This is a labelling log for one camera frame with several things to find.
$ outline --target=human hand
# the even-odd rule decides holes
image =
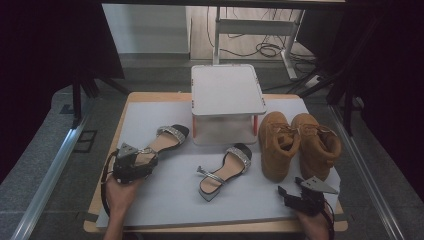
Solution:
[[[111,215],[125,216],[143,181],[144,179],[137,179],[129,184],[121,184],[113,176],[106,180],[106,199]]]
[[[332,219],[332,215],[325,205],[325,212]],[[325,217],[319,213],[316,216],[308,216],[303,212],[296,211],[299,218],[300,225],[302,225],[305,235],[310,240],[328,240],[329,239],[329,225]]]

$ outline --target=white wall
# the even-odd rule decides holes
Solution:
[[[186,7],[103,4],[118,53],[188,53]]]

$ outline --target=brown boot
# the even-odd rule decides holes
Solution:
[[[331,129],[320,126],[308,113],[294,117],[292,127],[299,128],[300,132],[299,160],[302,177],[309,179],[316,176],[324,181],[340,156],[340,139]]]
[[[275,182],[282,181],[300,146],[297,130],[290,127],[281,112],[271,112],[265,116],[259,127],[259,143],[265,177]]]

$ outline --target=forearm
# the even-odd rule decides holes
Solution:
[[[121,240],[125,219],[125,212],[111,211],[108,227],[104,236],[104,240]]]

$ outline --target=wooden table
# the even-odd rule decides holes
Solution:
[[[287,94],[264,94],[265,99],[293,99],[299,98],[297,95],[287,95]],[[112,144],[109,148],[109,154],[116,150],[118,144],[119,136],[121,134],[122,125],[125,118],[125,113],[128,107],[128,104],[131,102],[182,102],[182,101],[191,101],[191,93],[163,93],[163,92],[137,92],[131,93],[128,96],[127,102],[125,104],[124,110],[121,115],[121,119],[116,128],[115,136],[113,138]],[[102,201],[100,198],[100,179],[97,183],[96,191],[94,192],[93,199],[88,209],[87,216],[92,216],[89,220],[84,222],[84,230],[91,233],[101,233],[105,229],[96,227],[96,219],[102,208]],[[348,227],[347,220],[344,217],[343,209],[340,203],[337,203],[335,209],[335,231],[345,231]],[[279,221],[261,221],[257,223],[242,223],[242,224],[224,224],[224,225],[208,225],[208,226],[193,226],[193,227],[170,227],[170,228],[144,228],[135,229],[125,229],[126,231],[137,231],[137,232],[157,232],[157,233],[166,233],[166,232],[186,232],[186,233],[199,233],[199,232],[302,232],[302,228],[297,219],[293,220],[279,220]]]

